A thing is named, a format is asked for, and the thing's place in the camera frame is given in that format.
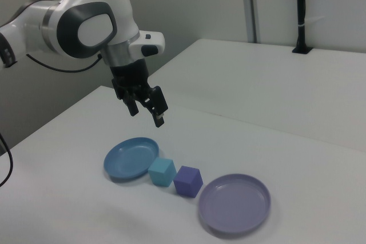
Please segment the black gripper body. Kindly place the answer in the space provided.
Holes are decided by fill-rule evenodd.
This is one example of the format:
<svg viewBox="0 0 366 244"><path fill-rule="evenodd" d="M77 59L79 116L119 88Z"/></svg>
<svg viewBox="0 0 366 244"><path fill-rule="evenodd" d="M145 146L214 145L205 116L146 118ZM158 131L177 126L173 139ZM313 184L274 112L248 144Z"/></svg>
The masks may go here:
<svg viewBox="0 0 366 244"><path fill-rule="evenodd" d="M148 68L144 59L139 59L125 66L110 68L112 84L118 99L123 99L126 93L136 95L138 99L147 99L149 90Z"/></svg>

